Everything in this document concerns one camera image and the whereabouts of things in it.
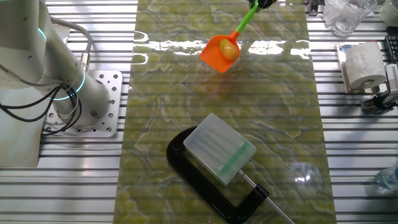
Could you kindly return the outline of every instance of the teal light ring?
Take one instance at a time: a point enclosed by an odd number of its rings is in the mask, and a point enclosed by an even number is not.
[[[79,86],[79,88],[77,88],[77,90],[76,90],[76,93],[77,92],[79,92],[79,90],[83,87],[83,85],[84,85],[84,83],[85,83],[85,80],[86,80],[86,71],[83,69],[83,81],[81,81],[81,84],[80,84],[80,86]],[[66,97],[64,97],[64,98],[59,98],[59,99],[54,99],[54,100],[66,100],[66,99],[68,99],[69,98],[69,96],[66,96]]]
[[[44,40],[47,43],[47,37],[45,36],[44,32],[40,28],[37,28],[37,29],[39,30],[39,33],[41,33],[43,35]]]

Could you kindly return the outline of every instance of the black clamp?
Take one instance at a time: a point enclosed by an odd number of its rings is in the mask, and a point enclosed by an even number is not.
[[[245,222],[268,197],[268,192],[261,186],[256,187],[235,207],[206,177],[191,164],[183,155],[186,150],[184,140],[195,130],[188,128],[174,137],[167,147],[167,160],[170,165],[187,181],[196,192],[216,211],[226,222],[240,224]]]
[[[381,93],[379,93],[373,97],[373,104],[375,107],[379,108],[380,110],[389,110],[389,109],[392,109],[396,105],[396,102],[389,103],[388,105],[383,105],[383,100],[385,99],[385,97],[382,98],[380,96],[380,94]]]

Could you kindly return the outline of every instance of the clear plastic box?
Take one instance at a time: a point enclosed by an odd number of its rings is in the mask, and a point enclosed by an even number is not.
[[[184,140],[184,145],[225,186],[257,151],[213,113]]]

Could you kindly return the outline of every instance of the clear plastic cup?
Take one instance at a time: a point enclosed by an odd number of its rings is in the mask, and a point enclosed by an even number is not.
[[[398,0],[386,0],[380,7],[379,14],[387,25],[398,26]]]
[[[376,5],[376,0],[347,0],[340,15],[333,23],[333,30],[337,35],[351,35]]]

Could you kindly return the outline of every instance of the paper towel holder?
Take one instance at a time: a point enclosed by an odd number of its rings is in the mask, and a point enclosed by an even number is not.
[[[347,70],[346,70],[346,51],[355,45],[359,45],[361,43],[343,43],[343,44],[336,44],[336,50],[337,50],[337,57],[338,57],[338,62],[339,66],[341,69],[341,76],[343,77],[343,86],[344,86],[344,92],[345,93],[354,93],[354,94],[375,94],[380,92],[380,87],[375,86],[372,88],[367,88],[367,89],[361,89],[361,88],[351,88],[351,85],[349,84],[348,76],[347,76]],[[372,82],[372,80],[367,80],[363,84],[368,84],[366,82]]]

